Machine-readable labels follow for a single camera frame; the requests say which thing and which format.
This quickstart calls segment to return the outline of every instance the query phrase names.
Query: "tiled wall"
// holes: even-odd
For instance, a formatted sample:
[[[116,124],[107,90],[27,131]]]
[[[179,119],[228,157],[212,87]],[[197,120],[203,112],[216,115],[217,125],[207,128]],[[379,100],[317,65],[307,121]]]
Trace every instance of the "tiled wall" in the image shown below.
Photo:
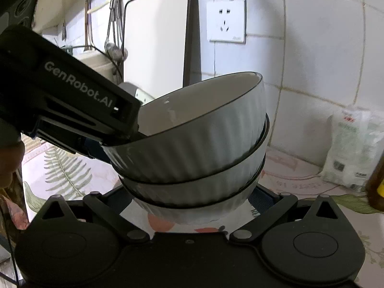
[[[67,44],[84,44],[84,1],[66,15]],[[271,146],[322,165],[334,110],[349,104],[384,110],[384,0],[246,0],[246,44],[207,41],[208,1],[199,0],[202,72],[193,76],[262,73]],[[92,15],[101,48],[108,16],[108,7]],[[60,26],[58,33],[62,45]]]

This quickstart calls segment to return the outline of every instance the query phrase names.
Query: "bowl rim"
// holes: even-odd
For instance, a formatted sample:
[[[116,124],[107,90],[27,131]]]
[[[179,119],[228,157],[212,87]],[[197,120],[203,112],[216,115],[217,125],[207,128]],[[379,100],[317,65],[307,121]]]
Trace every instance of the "bowl rim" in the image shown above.
[[[264,158],[263,158],[263,162],[262,164],[260,165],[259,169],[257,170],[257,172],[253,175],[252,179],[250,179],[247,184],[245,186],[243,186],[240,190],[238,190],[237,192],[231,194],[229,197],[225,197],[223,199],[220,199],[219,201],[216,201],[216,202],[211,202],[209,204],[205,204],[205,205],[198,205],[198,206],[194,206],[194,207],[191,207],[191,206],[185,206],[185,207],[174,207],[174,206],[166,206],[164,204],[161,204],[161,203],[153,203],[153,202],[148,202],[147,200],[141,198],[141,197],[137,197],[137,195],[135,193],[133,193],[129,188],[127,188],[124,184],[124,188],[132,195],[133,199],[138,199],[139,201],[143,202],[143,203],[146,203],[148,205],[151,205],[151,206],[155,206],[155,207],[159,207],[159,208],[163,208],[163,209],[173,209],[173,210],[191,210],[191,209],[203,209],[203,208],[206,208],[206,207],[211,207],[213,205],[216,205],[216,204],[221,204],[223,202],[226,202],[230,199],[232,199],[233,197],[237,196],[237,195],[240,195],[242,192],[244,192],[247,188],[249,188],[249,186],[251,186],[257,179],[258,177],[261,175],[263,169],[264,169],[264,165],[265,165],[265,161],[266,161],[266,154],[264,155]]]
[[[255,71],[233,72],[233,73],[231,73],[231,74],[225,74],[225,75],[221,75],[221,76],[218,76],[218,77],[214,77],[214,78],[220,78],[220,77],[226,77],[226,76],[231,76],[231,75],[236,75],[236,74],[247,74],[247,73],[248,73],[248,74],[249,74],[249,73],[251,73],[251,74],[255,74],[256,76],[259,77],[259,81],[258,81],[257,84],[255,84],[252,88],[250,88],[248,91],[246,91],[246,92],[243,93],[242,95],[239,95],[239,96],[236,97],[235,99],[233,99],[233,100],[231,100],[231,101],[229,101],[229,102],[227,102],[227,103],[225,103],[225,104],[222,104],[222,105],[220,105],[219,107],[217,107],[217,108],[215,108],[215,109],[213,109],[213,110],[210,110],[209,112],[206,112],[206,113],[204,113],[204,114],[202,114],[202,115],[200,115],[200,116],[198,116],[198,117],[196,117],[196,118],[193,118],[193,119],[191,119],[191,120],[188,120],[187,122],[184,122],[184,123],[182,123],[182,124],[179,124],[178,126],[169,128],[169,129],[167,129],[167,130],[164,130],[164,131],[161,131],[161,132],[158,132],[158,133],[149,135],[149,136],[145,136],[145,138],[141,138],[141,139],[139,139],[139,140],[135,140],[135,141],[133,141],[133,142],[130,142],[130,141],[128,140],[128,143],[125,142],[125,143],[123,143],[123,144],[118,144],[118,145],[111,145],[111,146],[108,146],[108,145],[101,144],[101,146],[102,146],[103,148],[110,149],[110,148],[115,148],[115,147],[122,147],[122,146],[129,145],[129,144],[133,144],[133,143],[137,144],[138,142],[143,142],[143,141],[145,141],[145,140],[147,140],[147,139],[149,139],[149,138],[151,138],[151,137],[155,137],[156,135],[163,134],[163,133],[165,133],[165,132],[171,131],[171,130],[176,129],[176,128],[178,128],[178,127],[181,127],[181,126],[183,126],[183,125],[185,125],[185,124],[188,124],[188,123],[190,123],[190,122],[192,122],[192,121],[194,121],[194,120],[196,120],[196,119],[199,119],[199,118],[202,118],[202,117],[204,117],[204,116],[207,116],[207,115],[209,115],[210,113],[212,113],[212,112],[214,112],[214,111],[217,111],[218,109],[220,109],[220,108],[222,108],[222,107],[224,107],[224,106],[227,106],[228,104],[231,104],[231,103],[237,101],[238,99],[242,98],[244,95],[247,95],[250,91],[252,91],[252,90],[253,90],[254,88],[256,88],[260,83],[263,82],[263,75],[260,74],[260,73],[258,73],[258,72],[255,72]],[[189,86],[187,86],[187,87],[190,87],[190,86],[193,86],[193,85],[199,85],[199,84],[201,85],[201,83],[204,83],[204,81],[200,81],[200,82],[194,83],[194,84],[189,85]],[[182,89],[185,89],[185,88],[186,88],[186,87],[182,87],[182,88],[180,88],[180,89],[178,89],[178,90],[176,90],[176,91],[172,91],[172,92],[170,92],[170,93],[168,93],[168,94],[166,94],[166,95],[170,95],[170,94],[174,94],[174,93],[176,94],[176,92],[178,92],[178,91],[180,91],[180,90],[182,90]],[[153,101],[150,101],[149,103],[147,103],[147,104],[145,104],[145,105],[143,105],[143,106],[141,106],[141,107],[145,107],[145,106],[151,104],[152,102],[154,102],[154,101],[156,101],[156,100],[157,100],[157,99],[155,99],[155,100],[153,100]]]
[[[192,179],[192,180],[184,181],[184,182],[152,183],[152,182],[137,181],[135,179],[130,178],[129,176],[120,175],[119,172],[115,169],[114,165],[112,165],[112,164],[111,165],[112,165],[112,168],[118,173],[119,178],[125,178],[125,179],[127,179],[127,180],[129,180],[131,182],[135,182],[135,183],[138,183],[138,184],[142,184],[142,185],[155,185],[155,186],[167,186],[167,185],[170,186],[170,185],[178,185],[178,184],[187,184],[187,183],[196,182],[196,181],[199,181],[199,180],[204,179],[206,177],[212,177],[212,176],[215,176],[215,175],[217,175],[219,173],[225,172],[225,171],[233,168],[237,164],[241,163],[242,161],[246,160],[247,158],[252,156],[261,147],[262,144],[264,144],[264,142],[266,141],[266,139],[268,137],[269,130],[270,130],[270,120],[269,120],[268,114],[265,114],[264,128],[263,128],[261,137],[257,141],[256,145],[254,147],[252,147],[252,149],[249,152],[246,153],[246,156],[242,156],[240,158],[241,160],[237,159],[233,163],[231,163],[229,166],[226,166],[224,169],[220,169],[219,171],[217,171],[215,173],[212,173],[212,174],[209,174],[209,175],[206,175],[206,176],[203,176],[203,177],[199,177],[197,179]]]

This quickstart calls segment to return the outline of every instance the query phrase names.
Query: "plastic bag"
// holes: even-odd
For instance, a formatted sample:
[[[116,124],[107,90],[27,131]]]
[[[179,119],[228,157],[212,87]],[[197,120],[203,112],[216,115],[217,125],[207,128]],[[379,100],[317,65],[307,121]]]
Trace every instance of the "plastic bag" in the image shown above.
[[[348,107],[334,113],[332,146],[322,179],[364,191],[376,166],[378,143],[383,137],[384,119],[376,112]]]

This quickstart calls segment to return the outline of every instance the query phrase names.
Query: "bottle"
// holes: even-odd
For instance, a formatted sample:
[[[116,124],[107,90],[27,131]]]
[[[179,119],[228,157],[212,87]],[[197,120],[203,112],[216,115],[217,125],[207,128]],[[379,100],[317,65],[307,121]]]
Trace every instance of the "bottle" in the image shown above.
[[[366,190],[371,207],[384,211],[384,152],[366,184]]]

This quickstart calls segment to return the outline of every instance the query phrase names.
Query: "black device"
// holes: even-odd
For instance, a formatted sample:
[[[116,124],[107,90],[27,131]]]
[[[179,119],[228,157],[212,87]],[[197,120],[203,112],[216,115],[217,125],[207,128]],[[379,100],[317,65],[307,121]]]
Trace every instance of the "black device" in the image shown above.
[[[0,117],[24,134],[90,156],[87,139],[118,145],[138,131],[140,101],[22,26],[0,34]]]
[[[1,0],[0,34],[10,25],[31,28],[37,0]]]
[[[229,240],[150,239],[119,215],[131,200],[122,187],[82,201],[50,197],[16,247],[23,287],[358,287],[364,246],[329,196],[303,201],[258,185],[249,201],[261,215]]]

